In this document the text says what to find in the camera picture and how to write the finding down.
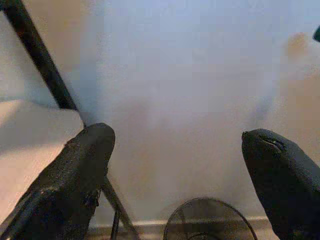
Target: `white wall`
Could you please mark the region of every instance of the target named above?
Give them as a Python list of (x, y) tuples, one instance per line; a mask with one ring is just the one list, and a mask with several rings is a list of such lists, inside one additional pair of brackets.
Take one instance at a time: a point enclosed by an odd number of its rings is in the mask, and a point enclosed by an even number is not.
[[(109, 177), (134, 220), (200, 196), (264, 216), (243, 130), (320, 160), (320, 2), (87, 2), (25, 0), (85, 120), (115, 129)], [(92, 226), (111, 222), (101, 202)]]
[(15, 99), (57, 106), (15, 31), (0, 12), (0, 101)]

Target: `metal frame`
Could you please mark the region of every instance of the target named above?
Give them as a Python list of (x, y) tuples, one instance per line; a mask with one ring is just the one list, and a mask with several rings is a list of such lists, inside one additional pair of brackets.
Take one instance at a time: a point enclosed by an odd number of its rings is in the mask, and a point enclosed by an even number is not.
[[(78, 110), (54, 61), (43, 43), (33, 21), (22, 0), (0, 0), (0, 11), (3, 11), (33, 63), (40, 72), (44, 82), (61, 109)], [(119, 200), (114, 188), (105, 177), (102, 191), (115, 211), (111, 239), (115, 240), (118, 233), (119, 220), (134, 239), (139, 235), (133, 226), (125, 208)]]

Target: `white fabric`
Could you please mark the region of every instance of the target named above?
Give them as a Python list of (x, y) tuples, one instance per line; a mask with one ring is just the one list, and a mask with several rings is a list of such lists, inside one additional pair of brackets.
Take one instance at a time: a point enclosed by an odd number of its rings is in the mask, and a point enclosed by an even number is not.
[(39, 173), (83, 129), (76, 111), (0, 103), (0, 224)]

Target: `floor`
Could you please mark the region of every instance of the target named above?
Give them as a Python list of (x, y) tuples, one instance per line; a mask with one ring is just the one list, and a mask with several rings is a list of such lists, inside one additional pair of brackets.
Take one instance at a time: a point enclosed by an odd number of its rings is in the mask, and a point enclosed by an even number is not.
[[(255, 231), (258, 240), (279, 240), (270, 227), (266, 229), (258, 229)], [(141, 240), (163, 240), (163, 236), (159, 234), (142, 234)], [(109, 240), (109, 236), (89, 236), (86, 240)], [(117, 237), (117, 240), (128, 240), (125, 235)]]

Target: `baseboard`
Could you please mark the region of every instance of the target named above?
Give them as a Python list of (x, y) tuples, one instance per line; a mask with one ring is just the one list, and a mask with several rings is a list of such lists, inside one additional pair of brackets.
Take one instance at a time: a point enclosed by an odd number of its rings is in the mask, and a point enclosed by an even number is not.
[[(248, 217), (247, 220), (255, 231), (270, 228), (270, 222), (266, 216)], [(163, 236), (166, 224), (167, 220), (136, 221), (133, 223), (137, 232), (140, 235), (144, 236)], [(88, 236), (107, 238), (111, 234), (111, 229), (112, 226), (110, 225), (99, 225), (97, 227), (90, 227), (88, 230)], [(127, 235), (126, 230), (122, 226), (119, 226), (119, 236), (125, 235)]]

